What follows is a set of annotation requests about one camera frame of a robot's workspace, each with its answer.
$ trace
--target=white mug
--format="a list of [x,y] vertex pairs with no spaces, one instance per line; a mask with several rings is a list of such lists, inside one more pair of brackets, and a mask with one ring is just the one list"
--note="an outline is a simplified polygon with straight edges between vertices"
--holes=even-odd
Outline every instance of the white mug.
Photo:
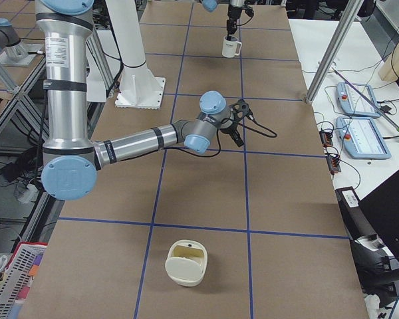
[[228,40],[227,37],[224,37],[221,55],[223,55],[225,58],[239,56],[241,54],[241,47],[242,42],[238,41],[238,38],[231,36],[231,40]]

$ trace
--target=white table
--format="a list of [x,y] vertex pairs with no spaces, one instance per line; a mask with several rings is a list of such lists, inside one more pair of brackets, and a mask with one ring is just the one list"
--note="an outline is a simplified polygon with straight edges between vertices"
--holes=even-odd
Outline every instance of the white table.
[[[320,61],[327,49],[328,43],[336,29],[335,21],[309,21],[309,20],[290,20],[291,30],[293,31],[294,41],[299,55],[299,60],[304,71],[306,85],[309,87],[312,82],[314,72],[317,70],[318,61]],[[362,25],[355,22],[351,27],[344,43],[339,50],[335,62],[339,70],[360,70],[368,66],[372,66],[380,60],[380,55],[374,48],[368,35],[365,33]],[[345,78],[350,82],[367,83],[372,87],[379,87],[388,82],[381,81],[378,76],[378,70],[383,63],[381,62],[374,72],[374,67],[363,70],[362,72],[342,72]],[[329,103],[325,94],[326,86],[335,86],[342,80],[334,73],[328,74],[319,90],[319,93],[313,102],[315,112],[321,112],[325,120],[335,123],[335,118],[340,116],[333,112],[333,108]],[[336,111],[341,109],[336,105],[336,89],[327,89],[332,103],[334,103]],[[377,100],[394,100],[399,98],[399,88],[396,83],[385,86],[384,88],[374,91]],[[392,116],[392,119],[399,124],[399,102],[395,102],[398,113]],[[322,121],[320,114],[315,114],[317,122]],[[375,120],[378,129],[383,136],[395,136],[398,132],[385,120],[379,118]],[[338,138],[333,138],[335,147],[341,149]],[[364,160],[352,159],[345,150],[341,153],[341,159],[353,165],[361,174],[362,181],[356,192],[362,199],[368,195],[374,188],[380,185],[384,180],[391,176],[399,169],[399,138],[385,140],[392,154],[392,158],[386,160]],[[347,186],[356,187],[358,184],[358,174],[346,164],[341,163],[341,173],[334,176],[334,188]]]

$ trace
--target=white stand column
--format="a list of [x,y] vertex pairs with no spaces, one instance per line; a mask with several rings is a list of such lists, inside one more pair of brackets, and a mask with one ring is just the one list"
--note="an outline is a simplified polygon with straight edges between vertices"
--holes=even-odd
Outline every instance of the white stand column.
[[124,63],[115,105],[160,108],[166,79],[148,69],[134,0],[106,0],[106,5]]

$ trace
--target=black band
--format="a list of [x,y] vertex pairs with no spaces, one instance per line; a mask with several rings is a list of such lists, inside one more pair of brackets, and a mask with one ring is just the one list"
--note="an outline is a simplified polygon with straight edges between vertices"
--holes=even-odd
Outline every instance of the black band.
[[173,124],[170,124],[170,125],[173,127],[174,133],[176,134],[176,141],[177,141],[178,143],[180,143],[180,141],[179,141],[179,134],[178,134],[178,131],[176,130],[176,127],[175,127]]
[[80,25],[90,31],[93,31],[93,25],[85,20],[73,17],[72,15],[62,15],[60,13],[37,13],[35,18],[38,20],[58,20],[69,23],[74,23],[75,25]]
[[98,154],[96,152],[94,153],[94,166],[96,168],[96,171],[100,171],[102,169],[98,159]]
[[80,82],[72,82],[66,80],[50,80],[46,79],[43,81],[44,90],[54,91],[80,91],[87,92],[87,84]]
[[214,118],[213,116],[206,114],[206,113],[199,113],[198,120],[204,121],[204,122],[208,122],[210,123],[212,126],[216,127],[217,129],[220,128],[221,126],[221,122],[219,120],[217,120],[216,118]]
[[43,148],[43,153],[54,154],[54,155],[80,155],[94,152],[94,147],[91,148],[79,148],[73,150],[60,150],[56,148]]
[[111,140],[104,141],[104,145],[105,145],[105,148],[106,148],[106,153],[108,153],[109,164],[116,163],[117,162],[117,156],[115,155],[114,146],[112,146]]
[[158,149],[162,150],[164,148],[164,138],[162,137],[161,130],[159,128],[151,128],[151,130],[157,135]]
[[18,45],[19,43],[21,43],[21,39],[18,39],[18,41],[16,41],[15,43],[8,44],[6,47],[11,48],[11,47],[14,47],[15,45]]

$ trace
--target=label sticker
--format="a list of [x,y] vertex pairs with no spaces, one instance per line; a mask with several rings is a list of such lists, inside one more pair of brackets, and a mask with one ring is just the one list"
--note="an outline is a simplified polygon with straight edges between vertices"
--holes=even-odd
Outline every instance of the label sticker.
[[354,195],[353,191],[343,191],[342,194],[350,208],[359,206],[358,199]]
[[46,38],[46,66],[68,68],[68,39]]

